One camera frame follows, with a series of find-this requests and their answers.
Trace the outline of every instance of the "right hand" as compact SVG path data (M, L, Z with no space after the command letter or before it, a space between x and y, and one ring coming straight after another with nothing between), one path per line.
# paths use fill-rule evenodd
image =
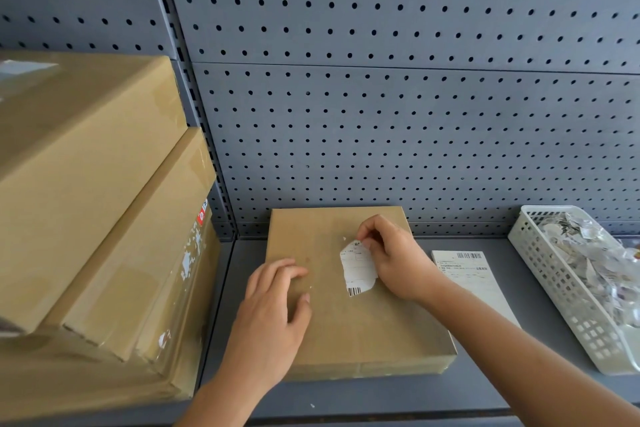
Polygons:
M411 233L382 215L363 221L356 239L369 249L382 282L402 299L421 301L441 275Z

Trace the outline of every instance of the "hand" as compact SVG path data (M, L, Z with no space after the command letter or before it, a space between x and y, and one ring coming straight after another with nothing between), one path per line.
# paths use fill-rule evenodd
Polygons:
M291 279L308 274L294 259L262 264L249 277L244 301L231 329L221 375L242 378L260 398L287 374L311 320L309 294L300 296L287 322L287 291Z
M363 221L356 239L371 252L382 282L402 299L420 302L429 286L441 276L411 233L382 215Z

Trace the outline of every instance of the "left hand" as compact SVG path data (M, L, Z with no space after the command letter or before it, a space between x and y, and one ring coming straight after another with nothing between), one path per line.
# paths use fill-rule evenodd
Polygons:
M311 320L309 294L300 296L287 322L291 279L308 274L294 259L262 264L246 286L220 374L231 375L260 398L287 374Z

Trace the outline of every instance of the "paper receipt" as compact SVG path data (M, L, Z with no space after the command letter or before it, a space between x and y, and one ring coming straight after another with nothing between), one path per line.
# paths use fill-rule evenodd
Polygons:
M482 252L432 251L433 261L457 285L520 327Z
M371 254L359 240L352 241L340 252L340 261L349 297L370 290L376 283L376 266Z

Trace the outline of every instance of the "red sticker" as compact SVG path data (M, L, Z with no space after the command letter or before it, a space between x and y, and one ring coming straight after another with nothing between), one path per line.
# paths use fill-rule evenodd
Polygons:
M202 208L200 208L200 212L198 213L198 217L196 218L196 220L198 221L198 224L203 224L204 223L204 215L207 212L207 206L208 206L208 202L207 200L204 200L204 203L202 204Z

